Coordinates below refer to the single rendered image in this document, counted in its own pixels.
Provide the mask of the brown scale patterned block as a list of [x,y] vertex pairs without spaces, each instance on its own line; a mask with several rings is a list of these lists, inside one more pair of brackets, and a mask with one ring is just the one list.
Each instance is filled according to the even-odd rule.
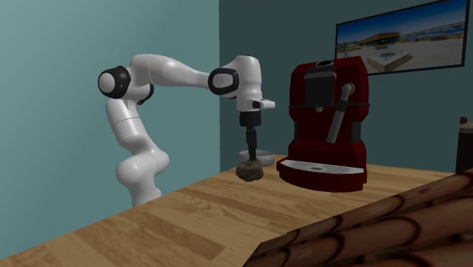
[[473,267],[473,168],[262,242],[243,267]]

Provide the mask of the shallow grey round dish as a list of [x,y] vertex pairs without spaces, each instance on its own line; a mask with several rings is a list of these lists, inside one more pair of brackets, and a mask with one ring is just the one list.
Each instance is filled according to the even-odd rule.
[[[260,150],[255,151],[256,158],[262,163],[263,167],[268,167],[274,164],[274,153],[269,150]],[[246,162],[249,160],[249,151],[244,150],[239,152],[240,162]]]

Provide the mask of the red coffee machine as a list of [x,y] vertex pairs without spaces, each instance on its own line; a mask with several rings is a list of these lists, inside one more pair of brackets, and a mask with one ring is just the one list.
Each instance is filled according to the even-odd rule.
[[361,57],[298,65],[290,79],[294,135],[287,157],[277,162],[280,178],[309,190],[362,190],[367,151],[361,131],[369,107],[368,72]]

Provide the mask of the dark jar with knob lid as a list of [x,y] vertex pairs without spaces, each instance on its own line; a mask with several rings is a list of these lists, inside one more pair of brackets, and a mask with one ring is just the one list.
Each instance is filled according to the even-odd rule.
[[456,154],[456,173],[473,168],[473,121],[459,119],[459,135]]

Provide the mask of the black framed landscape wall picture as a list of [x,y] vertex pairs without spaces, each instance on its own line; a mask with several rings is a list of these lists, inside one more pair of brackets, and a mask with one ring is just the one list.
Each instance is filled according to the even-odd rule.
[[370,75],[465,65],[471,0],[436,0],[336,25],[335,58],[360,57]]

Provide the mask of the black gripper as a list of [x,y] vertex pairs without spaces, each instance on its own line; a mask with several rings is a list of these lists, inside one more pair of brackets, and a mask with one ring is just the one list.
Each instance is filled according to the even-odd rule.
[[246,127],[246,143],[248,146],[249,161],[255,161],[257,149],[257,133],[254,127],[262,124],[260,111],[240,112],[240,126]]

